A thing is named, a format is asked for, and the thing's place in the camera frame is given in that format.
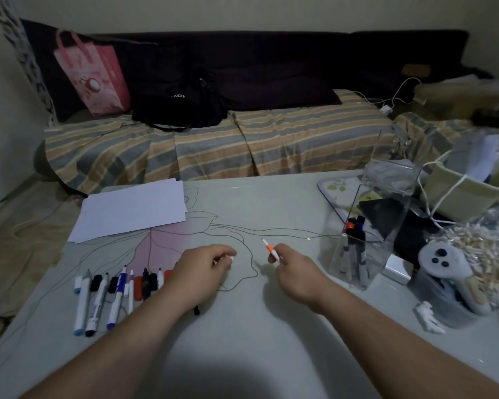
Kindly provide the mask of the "person's right hand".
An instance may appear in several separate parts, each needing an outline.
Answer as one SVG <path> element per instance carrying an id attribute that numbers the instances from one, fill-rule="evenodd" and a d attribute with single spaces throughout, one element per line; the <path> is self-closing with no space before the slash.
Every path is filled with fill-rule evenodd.
<path id="1" fill-rule="evenodd" d="M 308 256 L 286 244 L 275 246 L 283 265 L 276 270 L 282 291 L 313 312 L 323 314 L 323 305 L 333 289 L 333 281 Z"/>

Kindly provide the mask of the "person's right forearm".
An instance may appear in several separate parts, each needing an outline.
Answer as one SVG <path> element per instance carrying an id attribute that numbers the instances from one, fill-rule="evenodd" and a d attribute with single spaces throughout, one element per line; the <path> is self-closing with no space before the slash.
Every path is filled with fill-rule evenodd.
<path id="1" fill-rule="evenodd" d="M 384 399 L 499 399 L 499 383 L 331 283 L 307 300 Z"/>

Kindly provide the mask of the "person's left forearm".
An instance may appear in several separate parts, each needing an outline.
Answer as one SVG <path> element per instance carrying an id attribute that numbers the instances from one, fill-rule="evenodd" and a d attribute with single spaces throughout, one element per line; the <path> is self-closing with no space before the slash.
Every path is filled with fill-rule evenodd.
<path id="1" fill-rule="evenodd" d="M 162 342 L 199 303 L 173 283 L 19 399 L 132 399 Z"/>

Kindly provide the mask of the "orange cap marker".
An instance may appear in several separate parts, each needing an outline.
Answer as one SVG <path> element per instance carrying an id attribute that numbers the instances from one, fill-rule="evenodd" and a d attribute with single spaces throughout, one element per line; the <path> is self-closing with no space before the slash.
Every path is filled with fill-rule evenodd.
<path id="1" fill-rule="evenodd" d="M 356 218 L 350 217 L 347 219 L 346 224 L 343 228 L 342 234 L 342 252 L 341 252 L 341 262 L 340 262 L 340 272 L 346 273 L 350 269 L 349 258 L 350 258 L 350 240 L 351 240 L 351 230 L 354 229 Z"/>

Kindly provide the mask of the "black cap marker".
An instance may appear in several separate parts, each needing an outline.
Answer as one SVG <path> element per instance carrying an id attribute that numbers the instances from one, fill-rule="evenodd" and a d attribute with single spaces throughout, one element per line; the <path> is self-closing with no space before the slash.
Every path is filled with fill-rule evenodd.
<path id="1" fill-rule="evenodd" d="M 356 282 L 360 281 L 359 274 L 359 263 L 358 263 L 358 255 L 357 255 L 357 244 L 359 242 L 357 231 L 354 228 L 348 229 L 346 231 L 348 246 L 349 246 L 349 262 L 350 262 L 350 273 L 351 280 L 355 280 Z"/>

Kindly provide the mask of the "row of marker pens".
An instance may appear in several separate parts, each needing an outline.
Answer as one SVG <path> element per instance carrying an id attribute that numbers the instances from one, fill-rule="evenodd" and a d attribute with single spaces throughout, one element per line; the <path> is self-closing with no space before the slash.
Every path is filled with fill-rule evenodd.
<path id="1" fill-rule="evenodd" d="M 112 330 L 118 323 L 120 312 L 131 314 L 138 304 L 146 301 L 153 292 L 168 280 L 172 269 L 158 269 L 157 273 L 146 268 L 143 274 L 127 273 L 127 266 L 117 275 L 94 275 L 87 270 L 74 278 L 73 292 L 78 295 L 73 335 L 93 337 L 99 330 Z"/>

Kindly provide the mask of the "striped sofa cover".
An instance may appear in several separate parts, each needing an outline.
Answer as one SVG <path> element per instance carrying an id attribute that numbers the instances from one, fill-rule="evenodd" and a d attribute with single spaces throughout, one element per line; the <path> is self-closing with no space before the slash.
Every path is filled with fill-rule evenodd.
<path id="1" fill-rule="evenodd" d="M 429 121 L 413 112 L 391 120 L 359 95 L 336 90 L 342 104 L 229 112 L 217 126 L 163 131 L 129 115 L 45 131 L 44 158 L 58 179 L 83 194 L 175 178 L 182 181 L 346 171 L 363 168 L 379 135 L 391 150 L 403 130 L 429 140 L 433 160 L 469 120 Z"/>

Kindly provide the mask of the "small white box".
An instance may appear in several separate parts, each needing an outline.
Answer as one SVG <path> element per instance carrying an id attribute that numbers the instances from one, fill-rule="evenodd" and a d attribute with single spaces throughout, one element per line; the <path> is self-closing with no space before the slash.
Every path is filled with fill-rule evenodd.
<path id="1" fill-rule="evenodd" d="M 407 285 L 413 276 L 414 265 L 405 259 L 391 254 L 386 261 L 382 274 L 395 282 Z"/>

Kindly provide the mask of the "black notebook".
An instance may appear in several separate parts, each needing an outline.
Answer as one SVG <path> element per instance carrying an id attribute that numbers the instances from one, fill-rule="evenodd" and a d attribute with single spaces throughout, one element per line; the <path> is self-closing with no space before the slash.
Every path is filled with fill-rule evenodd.
<path id="1" fill-rule="evenodd" d="M 396 254 L 419 268 L 418 253 L 427 238 L 439 231 L 427 217 L 425 206 L 414 196 L 393 194 L 375 201 L 360 203 L 363 216 L 383 239 L 388 236 Z"/>

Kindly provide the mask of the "clear plastic tub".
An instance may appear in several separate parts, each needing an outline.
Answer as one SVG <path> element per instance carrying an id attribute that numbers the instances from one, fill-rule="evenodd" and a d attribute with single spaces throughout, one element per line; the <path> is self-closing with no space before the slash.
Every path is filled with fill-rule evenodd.
<path id="1" fill-rule="evenodd" d="M 483 319 L 458 299 L 457 291 L 448 282 L 443 284 L 421 268 L 414 273 L 408 287 L 419 301 L 430 303 L 436 320 L 452 329 L 463 329 Z"/>

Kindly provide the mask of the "black bag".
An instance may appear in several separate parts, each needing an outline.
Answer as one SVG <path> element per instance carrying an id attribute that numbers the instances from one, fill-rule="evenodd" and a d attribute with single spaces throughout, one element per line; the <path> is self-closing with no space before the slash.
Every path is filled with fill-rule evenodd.
<path id="1" fill-rule="evenodd" d="M 164 132 L 213 127 L 228 109 L 211 81 L 192 73 L 181 86 L 143 93 L 131 100 L 131 119 Z"/>

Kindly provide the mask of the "white game controller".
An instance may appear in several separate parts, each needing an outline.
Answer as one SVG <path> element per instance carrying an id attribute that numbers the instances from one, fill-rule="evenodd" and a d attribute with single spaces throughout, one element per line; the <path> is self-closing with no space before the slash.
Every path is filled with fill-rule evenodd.
<path id="1" fill-rule="evenodd" d="M 418 262 L 430 276 L 451 281 L 473 313 L 490 314 L 486 293 L 461 249 L 447 242 L 432 241 L 420 249 Z"/>

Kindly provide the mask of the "bag of wooden clothespins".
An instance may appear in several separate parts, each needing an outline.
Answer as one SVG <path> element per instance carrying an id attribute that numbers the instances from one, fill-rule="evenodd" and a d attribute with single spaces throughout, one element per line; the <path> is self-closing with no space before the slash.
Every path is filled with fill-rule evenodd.
<path id="1" fill-rule="evenodd" d="M 462 251 L 479 290 L 492 309 L 499 309 L 499 205 L 476 219 L 444 227 L 426 241 L 446 242 Z"/>

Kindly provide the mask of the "pink tote bag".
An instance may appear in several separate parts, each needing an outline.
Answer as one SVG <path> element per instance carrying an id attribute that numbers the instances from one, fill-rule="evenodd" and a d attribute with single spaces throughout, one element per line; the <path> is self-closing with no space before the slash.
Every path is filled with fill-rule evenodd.
<path id="1" fill-rule="evenodd" d="M 130 109 L 130 93 L 113 46 L 83 42 L 69 30 L 56 30 L 55 40 L 54 57 L 92 115 Z"/>

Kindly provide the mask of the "brown flat pouch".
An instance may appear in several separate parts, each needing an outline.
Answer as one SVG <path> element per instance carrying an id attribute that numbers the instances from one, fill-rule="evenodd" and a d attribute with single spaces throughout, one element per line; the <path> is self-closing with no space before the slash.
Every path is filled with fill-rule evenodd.
<path id="1" fill-rule="evenodd" d="M 402 75 L 418 79 L 429 77 L 431 72 L 432 66 L 428 64 L 405 64 L 401 69 Z"/>

